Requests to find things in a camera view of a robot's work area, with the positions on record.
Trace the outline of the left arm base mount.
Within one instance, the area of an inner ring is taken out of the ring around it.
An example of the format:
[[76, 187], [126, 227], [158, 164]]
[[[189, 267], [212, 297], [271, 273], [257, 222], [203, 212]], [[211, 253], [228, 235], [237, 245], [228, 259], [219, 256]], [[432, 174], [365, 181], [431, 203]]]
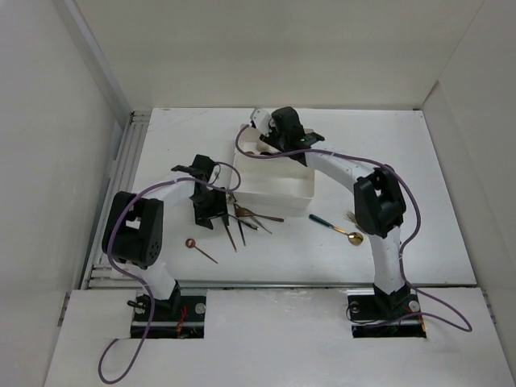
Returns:
[[[141, 339], [150, 316], [150, 298], [139, 294], [127, 305], [133, 309], [132, 339]], [[206, 294], [182, 294], [177, 306], [156, 301], [148, 339], [203, 339], [205, 334]]]

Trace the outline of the copper fork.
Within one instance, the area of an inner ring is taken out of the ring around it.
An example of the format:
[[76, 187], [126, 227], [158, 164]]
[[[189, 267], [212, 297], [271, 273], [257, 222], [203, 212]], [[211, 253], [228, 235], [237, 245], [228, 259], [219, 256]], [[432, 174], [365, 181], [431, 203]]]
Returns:
[[226, 231], [226, 233], [227, 233], [227, 237], [228, 237], [228, 239], [230, 240], [231, 246], [232, 246], [233, 250], [234, 250], [235, 252], [237, 252], [237, 251], [238, 251], [238, 249], [237, 249], [237, 247], [236, 247], [235, 241], [234, 241], [234, 239], [233, 239], [233, 236], [232, 236], [231, 231], [230, 231], [230, 228], [229, 228], [229, 226], [230, 226], [230, 223], [229, 223], [229, 215], [228, 215], [228, 214], [223, 215], [223, 216], [222, 216], [222, 221], [223, 221], [223, 226], [224, 226], [224, 228], [225, 228], [225, 231]]

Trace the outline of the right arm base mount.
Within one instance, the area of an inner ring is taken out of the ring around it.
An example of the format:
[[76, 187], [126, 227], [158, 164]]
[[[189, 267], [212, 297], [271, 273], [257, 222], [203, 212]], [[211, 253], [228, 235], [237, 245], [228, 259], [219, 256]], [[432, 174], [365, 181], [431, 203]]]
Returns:
[[380, 306], [380, 298], [374, 294], [351, 294], [347, 300], [346, 316], [352, 323], [353, 339], [427, 337], [415, 294], [410, 294], [392, 310]]

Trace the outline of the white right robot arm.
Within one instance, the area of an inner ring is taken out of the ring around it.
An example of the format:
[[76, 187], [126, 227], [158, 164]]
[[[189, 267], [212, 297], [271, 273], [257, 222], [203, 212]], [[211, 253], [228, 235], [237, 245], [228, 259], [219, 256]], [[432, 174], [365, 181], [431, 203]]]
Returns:
[[410, 293], [399, 264], [406, 202], [396, 177], [376, 161], [344, 156], [320, 134], [307, 133], [290, 106], [272, 113], [256, 108], [250, 121], [268, 146], [325, 174], [353, 194], [356, 222], [369, 237], [372, 249], [373, 307], [380, 316], [393, 317]]

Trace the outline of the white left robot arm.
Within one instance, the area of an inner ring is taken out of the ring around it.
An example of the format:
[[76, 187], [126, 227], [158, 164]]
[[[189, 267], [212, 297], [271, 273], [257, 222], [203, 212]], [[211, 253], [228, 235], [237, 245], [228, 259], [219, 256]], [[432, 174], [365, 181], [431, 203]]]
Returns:
[[164, 178], [138, 193], [119, 191], [114, 196], [102, 237], [102, 251], [118, 265], [118, 271], [145, 282], [152, 309], [162, 319], [180, 312], [181, 291], [160, 258], [163, 247], [164, 212], [188, 199], [193, 222], [208, 230], [213, 221], [228, 224], [227, 188], [215, 183], [223, 163], [196, 155], [189, 166], [177, 165]]

